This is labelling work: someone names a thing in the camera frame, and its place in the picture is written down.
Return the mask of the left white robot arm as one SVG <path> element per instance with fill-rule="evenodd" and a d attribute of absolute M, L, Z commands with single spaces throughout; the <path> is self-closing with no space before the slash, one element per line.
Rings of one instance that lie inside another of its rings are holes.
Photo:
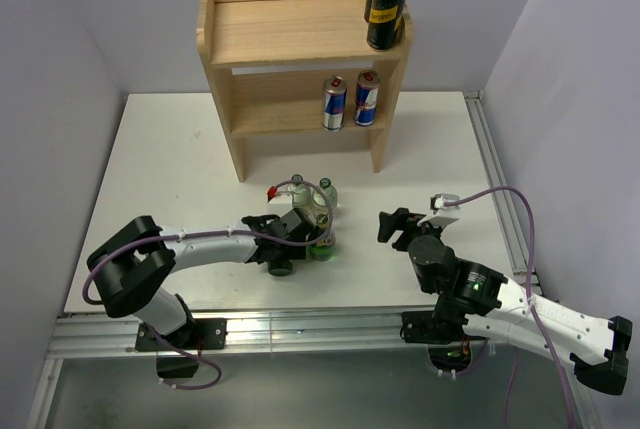
<path fill-rule="evenodd" d="M 163 289 L 170 275 L 216 263 L 265 264 L 272 275 L 288 275 L 292 262 L 304 259 L 325 234 L 299 209 L 192 232 L 140 216 L 88 257 L 82 298 L 111 318 L 134 316 L 170 347 L 183 348 L 194 338 L 195 320 L 180 295 Z"/>

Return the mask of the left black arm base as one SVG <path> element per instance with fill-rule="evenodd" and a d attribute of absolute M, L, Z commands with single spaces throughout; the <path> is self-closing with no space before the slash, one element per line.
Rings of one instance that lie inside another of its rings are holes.
<path fill-rule="evenodd" d="M 222 378 L 218 364 L 203 356 L 205 351 L 222 350 L 227 336 L 224 318 L 196 319 L 175 334 L 160 335 L 147 324 L 140 324 L 134 350 L 156 355 L 156 374 L 161 383 L 180 390 L 200 390 L 216 385 Z M 188 385 L 197 371 L 207 366 L 215 372 L 209 383 Z"/>

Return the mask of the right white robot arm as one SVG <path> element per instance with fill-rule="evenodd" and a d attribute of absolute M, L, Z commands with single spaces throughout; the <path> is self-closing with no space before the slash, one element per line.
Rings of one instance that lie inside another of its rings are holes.
<path fill-rule="evenodd" d="M 464 337 L 494 339 L 558 358 L 577 380 L 619 396 L 628 374 L 633 324 L 616 316 L 576 312 L 525 288 L 504 274 L 458 257 L 441 240 L 453 218 L 398 208 L 379 215 L 377 239 L 408 255 L 422 292 L 436 296 L 433 308 L 402 315 L 407 343 L 450 344 Z"/>

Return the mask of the green glass bottle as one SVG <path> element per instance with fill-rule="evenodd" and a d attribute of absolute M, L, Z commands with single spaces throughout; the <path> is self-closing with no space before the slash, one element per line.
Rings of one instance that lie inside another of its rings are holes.
<path fill-rule="evenodd" d="M 274 277 L 286 277 L 294 272 L 293 263 L 290 260 L 270 261 L 267 264 L 268 273 Z"/>
<path fill-rule="evenodd" d="M 309 235 L 310 240 L 315 240 L 327 231 L 329 226 L 329 217 L 327 214 L 321 213 L 316 216 L 315 227 Z M 308 253 L 311 259 L 315 261 L 325 262 L 332 258 L 335 249 L 335 234 L 330 230 L 325 237 L 317 243 L 308 247 Z"/>

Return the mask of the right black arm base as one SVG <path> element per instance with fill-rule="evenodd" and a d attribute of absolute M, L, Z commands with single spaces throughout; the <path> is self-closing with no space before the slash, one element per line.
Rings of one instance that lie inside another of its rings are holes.
<path fill-rule="evenodd" d="M 456 381 L 471 374 L 487 353 L 488 340 L 469 336 L 456 326 L 434 321 L 433 310 L 401 313 L 400 338 L 406 344 L 424 345 L 427 365 L 438 378 Z"/>

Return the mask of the Red Bull can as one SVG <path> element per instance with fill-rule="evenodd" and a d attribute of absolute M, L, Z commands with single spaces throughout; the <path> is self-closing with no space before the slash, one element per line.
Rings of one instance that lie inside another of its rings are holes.
<path fill-rule="evenodd" d="M 340 76 L 331 76 L 323 83 L 322 125 L 326 130 L 337 131 L 343 126 L 346 108 L 347 84 Z"/>
<path fill-rule="evenodd" d="M 359 73 L 355 92 L 354 122 L 361 127 L 368 127 L 374 123 L 380 77 L 374 70 L 364 70 Z"/>

